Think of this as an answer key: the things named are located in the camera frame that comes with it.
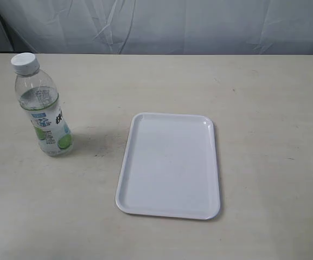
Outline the clear plastic drink bottle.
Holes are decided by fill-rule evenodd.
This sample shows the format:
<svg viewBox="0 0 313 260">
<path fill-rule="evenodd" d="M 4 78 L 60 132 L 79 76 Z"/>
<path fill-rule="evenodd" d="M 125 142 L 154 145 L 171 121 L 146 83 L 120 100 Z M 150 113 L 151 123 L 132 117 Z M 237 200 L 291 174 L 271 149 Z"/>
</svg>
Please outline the clear plastic drink bottle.
<svg viewBox="0 0 313 260">
<path fill-rule="evenodd" d="M 73 136 L 52 78 L 40 68 L 33 53 L 15 55 L 11 65 L 16 73 L 15 94 L 34 127 L 40 149 L 51 157 L 69 152 Z"/>
</svg>

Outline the white rectangular plastic tray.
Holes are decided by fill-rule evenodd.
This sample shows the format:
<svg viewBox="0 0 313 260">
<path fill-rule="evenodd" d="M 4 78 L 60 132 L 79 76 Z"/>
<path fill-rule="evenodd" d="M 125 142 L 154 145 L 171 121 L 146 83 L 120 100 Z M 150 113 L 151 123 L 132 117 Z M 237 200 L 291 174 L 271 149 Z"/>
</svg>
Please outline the white rectangular plastic tray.
<svg viewBox="0 0 313 260">
<path fill-rule="evenodd" d="M 139 113 L 116 189 L 124 213 L 209 220 L 221 208 L 215 127 L 202 115 Z"/>
</svg>

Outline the white backdrop cloth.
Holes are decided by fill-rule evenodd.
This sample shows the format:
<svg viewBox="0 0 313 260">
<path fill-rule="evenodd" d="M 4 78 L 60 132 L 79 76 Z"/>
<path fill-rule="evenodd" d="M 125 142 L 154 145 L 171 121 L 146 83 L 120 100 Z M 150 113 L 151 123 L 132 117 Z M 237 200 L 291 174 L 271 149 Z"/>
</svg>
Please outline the white backdrop cloth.
<svg viewBox="0 0 313 260">
<path fill-rule="evenodd" d="M 313 1 L 0 1 L 0 52 L 309 54 Z"/>
</svg>

